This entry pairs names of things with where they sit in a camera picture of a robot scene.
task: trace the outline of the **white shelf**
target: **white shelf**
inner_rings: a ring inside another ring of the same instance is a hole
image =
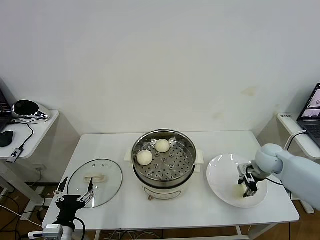
[[[33,129],[33,136],[25,143],[24,151],[19,159],[27,159],[35,152],[38,145],[41,143],[44,136],[47,134],[51,126],[59,116],[58,110],[50,110],[51,118],[43,123],[32,124],[29,126]],[[31,130],[25,124],[7,125],[2,132],[13,131],[13,140],[9,146],[0,147],[0,159],[8,159],[13,151],[21,146],[21,144],[30,136]]]
[[[277,118],[283,124],[290,135],[303,130],[297,123],[298,117],[298,113],[279,113],[277,115]],[[310,159],[320,159],[320,148],[307,134],[296,136],[294,138],[294,141],[298,144],[304,154],[307,155]]]

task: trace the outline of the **white side table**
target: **white side table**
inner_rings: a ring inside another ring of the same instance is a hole
[[[17,161],[23,161],[23,159],[27,159],[31,157],[31,155],[35,152],[38,145],[41,143],[42,139],[45,137],[51,126],[57,120],[59,116],[58,110],[50,110],[51,118],[43,123],[32,124],[29,123],[29,126],[33,129],[33,136],[25,143],[24,151],[21,153],[20,157]],[[39,194],[43,191],[44,187],[38,187],[36,191],[33,191],[25,182],[20,179],[19,176],[14,174],[10,169],[10,164],[14,163],[6,163],[8,157],[13,153],[16,148],[19,148],[21,144],[30,136],[31,130],[25,124],[14,124],[7,125],[3,132],[5,131],[13,131],[13,140],[9,146],[0,148],[0,177],[2,177],[5,181],[10,183],[16,189],[18,189],[22,194],[30,199],[28,206],[25,211],[30,212],[33,211],[35,206],[42,206],[45,203],[45,206],[49,206],[51,200],[42,198]],[[30,213],[25,213],[23,216],[29,218]]]
[[[289,132],[290,135],[303,130],[299,124],[297,123],[297,119],[299,117],[299,113],[279,113],[277,118],[285,127],[285,129]],[[303,153],[308,156],[311,160],[319,160],[320,159],[320,148],[315,144],[315,142],[307,135],[301,134],[294,138],[297,145],[301,148]],[[292,195],[292,200],[299,200],[294,195]],[[307,214],[314,214],[314,208],[308,204],[307,202],[300,200],[305,212]]]

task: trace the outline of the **black computer mouse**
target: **black computer mouse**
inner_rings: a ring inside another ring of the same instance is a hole
[[[10,145],[12,143],[13,136],[13,131],[5,131],[3,133],[0,133],[0,148]]]

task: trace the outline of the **device on shelf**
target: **device on shelf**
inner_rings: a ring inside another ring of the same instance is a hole
[[[320,147],[320,83],[318,83],[296,122]]]
[[[0,89],[0,132],[12,119],[11,107]]]

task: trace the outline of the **laptop screen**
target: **laptop screen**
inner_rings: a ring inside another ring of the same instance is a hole
[[[313,90],[298,120],[320,119],[320,83]]]

